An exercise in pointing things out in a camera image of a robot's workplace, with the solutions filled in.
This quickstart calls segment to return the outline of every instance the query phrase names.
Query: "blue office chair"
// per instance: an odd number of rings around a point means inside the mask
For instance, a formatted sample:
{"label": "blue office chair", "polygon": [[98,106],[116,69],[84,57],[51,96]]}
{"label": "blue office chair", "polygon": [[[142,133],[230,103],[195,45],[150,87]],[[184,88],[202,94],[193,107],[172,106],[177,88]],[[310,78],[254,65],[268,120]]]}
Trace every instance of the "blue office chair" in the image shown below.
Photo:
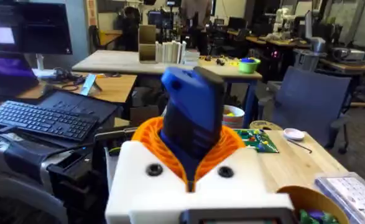
{"label": "blue office chair", "polygon": [[[345,143],[339,147],[346,153],[347,117],[341,113],[351,79],[332,77],[289,67],[280,90],[275,95],[271,122],[282,128],[296,128],[308,132],[323,147],[331,149],[340,128]],[[259,100],[259,116],[267,99]]]}

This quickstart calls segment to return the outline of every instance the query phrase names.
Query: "black keyboard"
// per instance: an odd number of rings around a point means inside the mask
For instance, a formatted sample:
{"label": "black keyboard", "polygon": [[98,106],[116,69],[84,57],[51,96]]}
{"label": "black keyboard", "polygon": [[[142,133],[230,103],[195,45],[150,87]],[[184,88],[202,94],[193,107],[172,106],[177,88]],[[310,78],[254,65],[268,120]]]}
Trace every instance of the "black keyboard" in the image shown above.
{"label": "black keyboard", "polygon": [[97,122],[88,114],[7,101],[0,106],[0,125],[82,141]]}

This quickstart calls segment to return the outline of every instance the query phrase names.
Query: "black screw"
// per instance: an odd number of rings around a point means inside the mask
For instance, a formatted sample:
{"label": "black screw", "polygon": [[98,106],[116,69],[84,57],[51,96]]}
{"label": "black screw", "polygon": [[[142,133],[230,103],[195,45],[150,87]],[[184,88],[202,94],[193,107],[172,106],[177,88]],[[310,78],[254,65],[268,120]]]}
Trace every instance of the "black screw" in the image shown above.
{"label": "black screw", "polygon": [[218,169],[218,174],[222,177],[225,177],[225,178],[230,178],[233,176],[233,170],[229,167],[220,167]]}
{"label": "black screw", "polygon": [[146,168],[147,175],[156,177],[163,173],[163,167],[160,164],[151,164]]}

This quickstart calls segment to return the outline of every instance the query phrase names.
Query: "wooden desk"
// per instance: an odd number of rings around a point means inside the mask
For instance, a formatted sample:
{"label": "wooden desk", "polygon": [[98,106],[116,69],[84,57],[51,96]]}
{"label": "wooden desk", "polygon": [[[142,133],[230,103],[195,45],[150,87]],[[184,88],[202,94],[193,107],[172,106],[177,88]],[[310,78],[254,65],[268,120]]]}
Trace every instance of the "wooden desk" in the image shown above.
{"label": "wooden desk", "polygon": [[266,41],[259,39],[258,37],[246,37],[246,40],[253,42],[255,44],[261,44],[261,45],[265,45],[267,44]]}
{"label": "wooden desk", "polygon": [[279,47],[299,47],[299,48],[310,48],[311,45],[304,40],[290,41],[290,40],[265,40],[263,37],[259,37],[260,40],[266,41],[267,43],[274,44]]}
{"label": "wooden desk", "polygon": [[[92,96],[97,99],[106,100],[112,103],[125,103],[135,84],[136,78],[136,75],[121,75],[120,77],[114,78],[97,78],[96,82],[103,91],[97,92]],[[25,100],[35,100],[40,98],[40,96],[42,96],[42,91],[45,84],[45,82],[40,81],[38,86],[19,95],[18,98]],[[64,84],[56,84],[55,86],[61,87],[62,85]],[[82,85],[79,86],[79,89],[73,92],[79,93],[81,86]]]}
{"label": "wooden desk", "polygon": [[324,63],[325,65],[334,68],[336,70],[339,70],[343,73],[346,74],[360,74],[360,73],[365,73],[365,65],[345,65],[343,63],[337,63],[337,62],[332,62],[329,61],[327,59],[320,59],[321,63]]}
{"label": "wooden desk", "polygon": [[[227,33],[228,34],[231,34],[231,35],[238,35],[239,32],[228,30]],[[246,37],[246,40],[248,40],[250,42],[253,42],[255,44],[261,44],[261,45],[265,45],[267,43],[266,41],[261,40],[258,37],[251,37],[251,36],[249,36],[249,37]]]}
{"label": "wooden desk", "polygon": [[300,143],[307,150],[288,142],[283,131],[266,131],[280,153],[258,153],[262,174],[269,192],[286,185],[300,185],[314,189],[319,173],[347,172],[347,170],[309,134]]}
{"label": "wooden desk", "polygon": [[104,30],[99,32],[101,45],[107,45],[122,35],[122,30]]}
{"label": "wooden desk", "polygon": [[[238,82],[249,84],[246,92],[246,113],[243,121],[243,127],[248,127],[252,116],[251,108],[255,99],[254,90],[257,85],[257,81],[262,78],[262,75],[257,72],[254,72],[253,74],[239,72],[239,68],[237,66],[229,65],[228,61],[225,61],[225,65],[221,66],[215,63],[215,59],[211,62],[199,60],[199,65],[218,74],[228,83]],[[188,65],[140,63],[137,52],[112,50],[98,50],[73,66],[72,69],[80,72],[121,72],[160,78],[167,67],[178,67],[188,70],[193,69],[193,66]]]}

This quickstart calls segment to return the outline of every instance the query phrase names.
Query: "green circuit board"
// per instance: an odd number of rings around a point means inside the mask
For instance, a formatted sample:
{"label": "green circuit board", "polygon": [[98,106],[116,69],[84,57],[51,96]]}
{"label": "green circuit board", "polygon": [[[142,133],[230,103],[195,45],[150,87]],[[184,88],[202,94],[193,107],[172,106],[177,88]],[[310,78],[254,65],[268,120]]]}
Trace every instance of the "green circuit board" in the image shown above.
{"label": "green circuit board", "polygon": [[260,129],[234,129],[246,146],[255,147],[257,152],[279,153],[267,133]]}

